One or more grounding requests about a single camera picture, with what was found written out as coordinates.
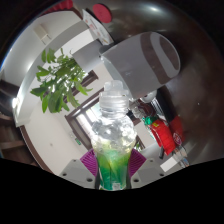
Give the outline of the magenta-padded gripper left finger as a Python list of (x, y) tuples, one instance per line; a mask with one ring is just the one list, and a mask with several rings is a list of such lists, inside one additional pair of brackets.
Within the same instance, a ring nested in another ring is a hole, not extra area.
[(89, 150), (80, 159), (72, 159), (60, 177), (84, 188), (97, 189), (99, 169), (94, 151)]

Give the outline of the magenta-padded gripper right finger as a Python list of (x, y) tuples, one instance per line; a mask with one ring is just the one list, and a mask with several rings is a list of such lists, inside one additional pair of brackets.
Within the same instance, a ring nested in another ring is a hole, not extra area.
[(128, 162), (128, 177), (132, 189), (141, 188), (165, 176), (160, 167), (162, 160), (158, 153), (133, 149)]

